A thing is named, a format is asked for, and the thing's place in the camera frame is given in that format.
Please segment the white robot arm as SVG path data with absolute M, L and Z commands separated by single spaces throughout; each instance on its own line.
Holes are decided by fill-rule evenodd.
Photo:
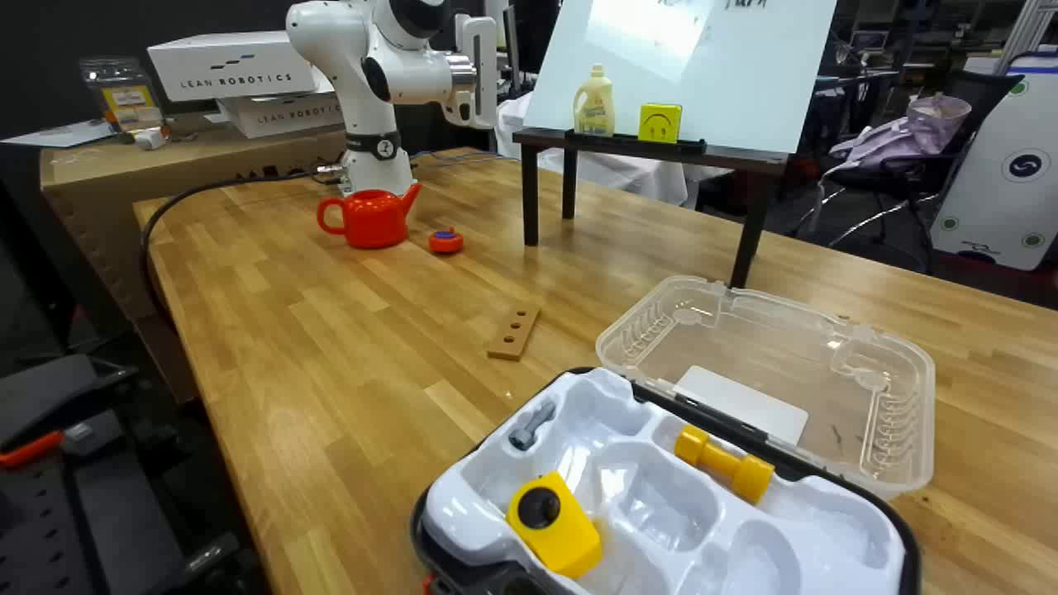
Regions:
M 395 107 L 437 107 L 465 130 L 494 125 L 491 17 L 450 14 L 445 0 L 300 0 L 286 6 L 283 34 L 336 96 L 342 199 L 416 187 Z

